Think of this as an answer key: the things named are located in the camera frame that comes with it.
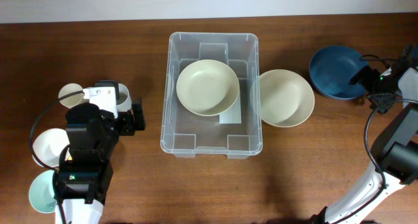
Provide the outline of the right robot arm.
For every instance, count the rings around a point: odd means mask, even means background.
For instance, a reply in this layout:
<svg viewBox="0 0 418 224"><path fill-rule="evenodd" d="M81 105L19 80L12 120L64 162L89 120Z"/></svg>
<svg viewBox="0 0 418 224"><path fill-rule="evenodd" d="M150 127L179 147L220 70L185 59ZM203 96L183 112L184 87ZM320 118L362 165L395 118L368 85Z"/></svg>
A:
<svg viewBox="0 0 418 224"><path fill-rule="evenodd" d="M412 140L417 135L417 45L406 45L396 59L328 46L311 58L310 78L316 90L331 99L366 97L372 113L363 133L367 169L346 195L309 222L363 223L389 195L417 180L417 143ZM369 144L373 117L396 103L402 103L402 110Z"/></svg>

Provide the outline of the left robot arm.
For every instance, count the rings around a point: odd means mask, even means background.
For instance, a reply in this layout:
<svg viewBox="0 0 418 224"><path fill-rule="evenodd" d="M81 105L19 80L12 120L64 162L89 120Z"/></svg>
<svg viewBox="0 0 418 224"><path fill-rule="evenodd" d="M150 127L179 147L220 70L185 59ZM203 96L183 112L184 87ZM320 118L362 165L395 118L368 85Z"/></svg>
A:
<svg viewBox="0 0 418 224"><path fill-rule="evenodd" d="M118 117L83 103L70 109L66 120L69 144L52 176L56 223L98 223L113 175L110 158L119 137L146 128L142 99L132 103L130 110L118 112Z"/></svg>

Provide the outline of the dark blue bowl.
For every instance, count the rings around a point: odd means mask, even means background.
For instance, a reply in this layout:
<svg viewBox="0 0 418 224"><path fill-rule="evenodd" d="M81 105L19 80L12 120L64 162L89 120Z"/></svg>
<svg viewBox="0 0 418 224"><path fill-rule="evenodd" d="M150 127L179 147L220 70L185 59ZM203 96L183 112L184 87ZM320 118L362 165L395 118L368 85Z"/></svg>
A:
<svg viewBox="0 0 418 224"><path fill-rule="evenodd" d="M350 80L365 66L361 54L347 46L328 46L314 54L310 61L310 78L321 94L331 99L352 100L361 97L366 90Z"/></svg>

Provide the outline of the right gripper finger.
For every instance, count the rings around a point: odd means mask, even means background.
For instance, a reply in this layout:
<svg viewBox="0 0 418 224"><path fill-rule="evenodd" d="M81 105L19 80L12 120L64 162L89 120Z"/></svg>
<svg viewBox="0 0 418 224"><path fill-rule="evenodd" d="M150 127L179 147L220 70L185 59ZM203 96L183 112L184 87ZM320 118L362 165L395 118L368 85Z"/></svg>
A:
<svg viewBox="0 0 418 224"><path fill-rule="evenodd" d="M362 86L372 85L372 68L370 66L363 67L349 81L350 85L360 84Z"/></svg>
<svg viewBox="0 0 418 224"><path fill-rule="evenodd" d="M396 98L397 94L395 93L374 93L368 95L368 100L371 103L370 108L375 110L378 106L380 106L378 109L378 113L380 114L386 114L393 105L391 101Z"/></svg>

